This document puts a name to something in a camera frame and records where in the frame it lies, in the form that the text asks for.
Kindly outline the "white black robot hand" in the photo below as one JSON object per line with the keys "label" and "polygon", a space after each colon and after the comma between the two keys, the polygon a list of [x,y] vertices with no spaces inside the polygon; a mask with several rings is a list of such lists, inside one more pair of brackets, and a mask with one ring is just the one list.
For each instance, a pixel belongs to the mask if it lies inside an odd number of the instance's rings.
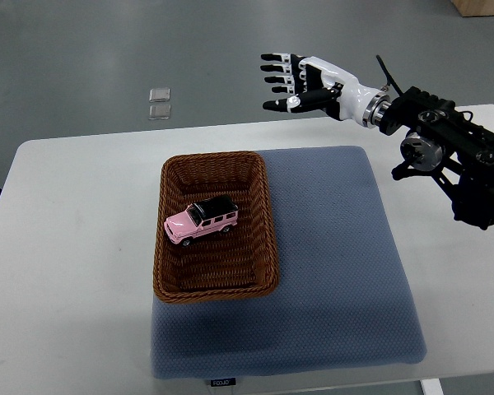
{"label": "white black robot hand", "polygon": [[269,84],[284,85],[273,86],[273,93],[297,94],[266,101],[263,109],[292,114],[322,109],[340,121],[352,119],[361,126],[374,126],[375,112],[385,101],[383,91],[363,86],[350,72],[320,58],[293,53],[263,53],[260,58],[271,63],[260,66],[263,72],[288,74],[264,78]]}

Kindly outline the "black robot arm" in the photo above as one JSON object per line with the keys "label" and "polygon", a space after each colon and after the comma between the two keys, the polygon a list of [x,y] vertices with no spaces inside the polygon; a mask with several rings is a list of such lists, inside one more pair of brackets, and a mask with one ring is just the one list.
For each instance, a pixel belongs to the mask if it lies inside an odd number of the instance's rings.
{"label": "black robot arm", "polygon": [[[264,53],[261,70],[275,93],[285,98],[263,103],[275,112],[325,112],[390,136],[408,133],[400,145],[403,162],[396,180],[429,176],[450,199],[454,219],[486,230],[494,225],[494,132],[473,123],[470,111],[451,100],[411,87],[402,91],[389,73],[382,89],[363,86],[351,73],[320,58]],[[391,100],[388,89],[398,96]]]}

